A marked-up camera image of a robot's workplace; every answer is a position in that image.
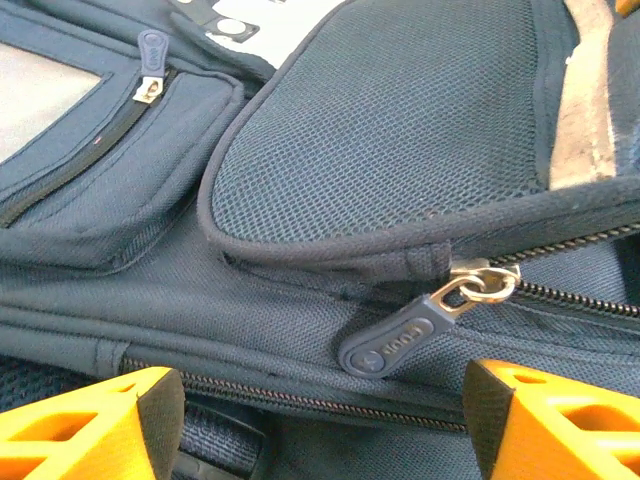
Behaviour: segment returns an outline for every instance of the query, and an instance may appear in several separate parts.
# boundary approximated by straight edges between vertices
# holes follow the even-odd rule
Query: front pocket
[[[65,62],[71,64],[88,52],[84,70],[91,71],[91,61],[113,68],[78,104],[0,165],[0,259],[84,270],[122,268],[189,202],[189,191],[217,138],[241,107],[242,87],[222,74],[179,73],[168,66],[162,98],[145,101],[140,89],[155,77],[144,77],[141,84],[135,49],[130,56],[98,50],[101,37],[95,34],[87,34],[91,42],[84,41],[76,27],[20,13],[19,21],[30,29],[24,35],[13,32],[5,41],[26,49],[22,37],[35,42],[38,37],[30,33],[42,30],[58,43],[69,42],[69,50],[47,44],[29,45],[30,50],[45,50],[58,60],[71,56],[76,61]],[[49,22],[56,22],[56,28]],[[114,90],[113,85],[123,88]],[[108,107],[96,109],[94,98]],[[83,131],[79,139],[76,130]],[[63,155],[56,154],[60,144]]]

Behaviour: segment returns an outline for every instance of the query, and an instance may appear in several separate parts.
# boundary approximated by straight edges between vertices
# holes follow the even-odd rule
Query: gray zipper pull tab
[[[386,377],[427,340],[453,328],[456,318],[478,303],[509,298],[520,280],[517,269],[482,267],[452,274],[452,280],[435,293],[416,298],[377,325],[347,338],[338,352],[342,368],[357,377]],[[445,297],[456,290],[464,303],[454,307]]]
[[[138,35],[142,59],[142,85],[133,99],[152,103],[164,90],[165,63],[169,50],[169,37],[158,30],[145,30]]]

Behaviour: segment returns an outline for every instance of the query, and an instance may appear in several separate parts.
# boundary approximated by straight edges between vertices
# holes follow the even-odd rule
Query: rubber zipper pull tab
[[[517,267],[454,269],[451,281],[438,291],[416,298],[377,325],[347,338],[338,352],[340,365],[357,377],[386,377],[427,340],[453,328],[456,318],[478,303],[505,301],[519,281]],[[455,291],[463,303],[452,306],[446,297]]]
[[[169,50],[169,37],[158,30],[145,30],[138,35],[138,47],[142,59],[142,85],[133,99],[152,103],[164,89],[165,63]]]

